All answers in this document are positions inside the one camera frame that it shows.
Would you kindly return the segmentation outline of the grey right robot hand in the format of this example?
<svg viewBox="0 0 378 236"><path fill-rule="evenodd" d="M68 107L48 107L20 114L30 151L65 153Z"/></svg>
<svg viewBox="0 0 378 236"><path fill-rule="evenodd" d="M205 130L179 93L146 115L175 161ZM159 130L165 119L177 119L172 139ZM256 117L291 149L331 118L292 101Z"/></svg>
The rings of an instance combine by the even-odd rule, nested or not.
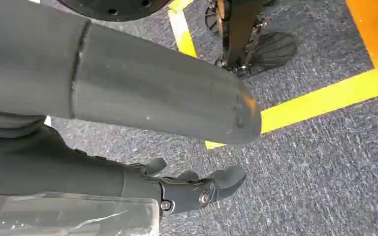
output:
<svg viewBox="0 0 378 236"><path fill-rule="evenodd" d="M152 198L178 213L231 196L246 178L239 166L158 178L162 160L89 156L69 148L47 116L232 145L261 131L256 101L230 72L75 14L0 0L0 194Z"/></svg>

